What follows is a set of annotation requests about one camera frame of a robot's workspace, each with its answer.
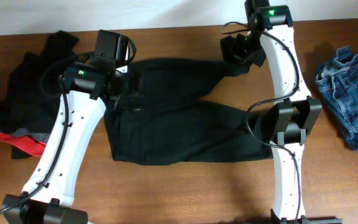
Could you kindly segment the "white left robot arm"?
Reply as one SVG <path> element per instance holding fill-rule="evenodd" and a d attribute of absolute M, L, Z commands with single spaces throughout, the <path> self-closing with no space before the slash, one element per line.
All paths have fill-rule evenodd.
<path fill-rule="evenodd" d="M 127 66 L 137 49 L 129 37 L 100 30 L 95 49 L 58 78 L 60 105 L 52 132 L 30 179 L 18 196 L 6 195 L 0 215 L 8 223 L 82 223 L 73 209 L 75 186 L 86 149 L 109 102 L 129 92 Z"/>

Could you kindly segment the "black trousers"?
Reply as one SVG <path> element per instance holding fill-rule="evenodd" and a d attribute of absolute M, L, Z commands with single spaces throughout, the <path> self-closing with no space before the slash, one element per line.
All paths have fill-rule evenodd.
<path fill-rule="evenodd" d="M 107 107 L 112 158 L 144 166 L 270 159 L 261 118 L 204 101 L 224 77 L 247 73 L 223 61 L 154 58 L 128 67 L 133 92 Z"/>

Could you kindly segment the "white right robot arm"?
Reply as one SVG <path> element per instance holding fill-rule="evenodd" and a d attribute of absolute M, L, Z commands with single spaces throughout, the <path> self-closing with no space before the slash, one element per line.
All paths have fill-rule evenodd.
<path fill-rule="evenodd" d="M 315 223 L 306 217 L 301 195 L 301 160 L 322 104 L 311 96 L 299 66 L 293 19 L 286 5 L 268 1 L 244 3 L 247 23 L 222 47 L 224 59 L 237 65 L 268 61 L 273 81 L 273 107 L 262 116 L 258 141 L 272 150 L 275 199 L 272 223 Z"/>

